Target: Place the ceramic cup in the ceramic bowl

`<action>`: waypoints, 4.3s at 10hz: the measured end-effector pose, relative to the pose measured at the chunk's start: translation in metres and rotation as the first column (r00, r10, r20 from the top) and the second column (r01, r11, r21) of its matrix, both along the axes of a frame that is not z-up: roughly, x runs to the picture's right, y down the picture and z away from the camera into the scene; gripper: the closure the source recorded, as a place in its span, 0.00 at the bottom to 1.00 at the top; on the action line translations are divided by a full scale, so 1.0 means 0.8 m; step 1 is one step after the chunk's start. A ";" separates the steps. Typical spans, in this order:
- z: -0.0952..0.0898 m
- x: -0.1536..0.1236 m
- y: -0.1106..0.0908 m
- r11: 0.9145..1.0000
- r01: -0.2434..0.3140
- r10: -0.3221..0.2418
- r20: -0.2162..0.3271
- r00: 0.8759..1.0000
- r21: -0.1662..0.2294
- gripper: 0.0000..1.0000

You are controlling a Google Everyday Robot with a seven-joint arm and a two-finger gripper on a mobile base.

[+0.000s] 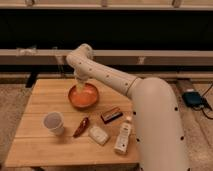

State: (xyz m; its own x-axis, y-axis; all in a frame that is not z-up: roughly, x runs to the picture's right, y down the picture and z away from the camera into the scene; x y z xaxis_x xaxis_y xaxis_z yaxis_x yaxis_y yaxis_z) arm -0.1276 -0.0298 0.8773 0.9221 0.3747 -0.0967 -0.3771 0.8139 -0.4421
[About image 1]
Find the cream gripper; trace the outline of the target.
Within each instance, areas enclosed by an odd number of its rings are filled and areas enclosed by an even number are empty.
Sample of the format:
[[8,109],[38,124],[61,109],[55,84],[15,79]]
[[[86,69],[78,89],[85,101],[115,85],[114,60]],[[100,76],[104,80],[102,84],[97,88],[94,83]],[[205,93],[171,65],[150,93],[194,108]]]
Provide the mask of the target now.
[[75,76],[75,79],[77,80],[77,84],[76,84],[77,92],[80,93],[83,91],[83,88],[87,80],[89,79],[89,76],[78,71],[74,72],[74,76]]

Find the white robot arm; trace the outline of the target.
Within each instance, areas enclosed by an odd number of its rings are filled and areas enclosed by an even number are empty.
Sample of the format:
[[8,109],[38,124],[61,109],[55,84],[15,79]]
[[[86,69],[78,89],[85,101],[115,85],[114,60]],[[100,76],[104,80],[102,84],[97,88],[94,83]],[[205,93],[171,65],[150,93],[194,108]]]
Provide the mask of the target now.
[[66,61],[79,81],[93,77],[132,101],[140,171],[190,171],[177,98],[166,81],[99,64],[88,44],[71,51]]

